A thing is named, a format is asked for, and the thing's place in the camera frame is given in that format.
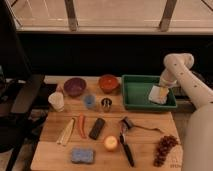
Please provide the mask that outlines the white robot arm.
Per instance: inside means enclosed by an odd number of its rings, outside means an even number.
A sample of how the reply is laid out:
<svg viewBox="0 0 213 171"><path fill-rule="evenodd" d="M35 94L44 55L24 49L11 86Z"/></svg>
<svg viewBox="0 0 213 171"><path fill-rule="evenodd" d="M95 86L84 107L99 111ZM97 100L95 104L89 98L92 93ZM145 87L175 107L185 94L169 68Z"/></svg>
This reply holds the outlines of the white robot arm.
<svg viewBox="0 0 213 171"><path fill-rule="evenodd" d="M213 90L190 71L193 64L190 53L166 55L160 85L179 83L196 108L188 121L181 171L213 171Z"/></svg>

